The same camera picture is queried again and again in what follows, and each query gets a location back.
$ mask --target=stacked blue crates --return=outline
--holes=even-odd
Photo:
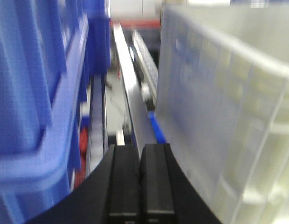
[[[83,9],[89,22],[86,56],[89,75],[104,76],[110,67],[109,0],[84,0]]]
[[[87,35],[83,0],[0,0],[0,224],[70,192]]]

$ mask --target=red object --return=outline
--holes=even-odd
[[[122,28],[160,28],[159,20],[117,20],[111,21],[111,25],[120,23]]]
[[[75,183],[74,189],[79,187],[79,185],[85,179],[85,169],[86,169],[86,155],[87,155],[87,147],[88,147],[88,129],[85,127],[79,136],[79,150],[80,150],[80,159],[81,159],[81,170],[76,171],[75,173]]]
[[[83,155],[86,156],[86,154],[87,154],[87,147],[88,147],[88,129],[85,127],[85,128],[80,132],[80,137],[79,137],[80,154],[83,154]]]

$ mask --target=translucent white plastic bin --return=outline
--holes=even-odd
[[[224,224],[289,224],[289,4],[165,10],[156,116]]]

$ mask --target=plastic bin wall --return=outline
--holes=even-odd
[[[0,223],[24,223],[70,191],[87,34],[82,0],[0,0]]]
[[[110,67],[110,9],[108,0],[84,0],[89,35],[87,61],[89,75],[106,75]]]
[[[161,38],[156,116],[185,175],[224,224],[289,223],[289,4],[170,7]]]

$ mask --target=red bar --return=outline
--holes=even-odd
[[[159,20],[115,20],[111,25],[120,23],[122,28],[160,28]]]

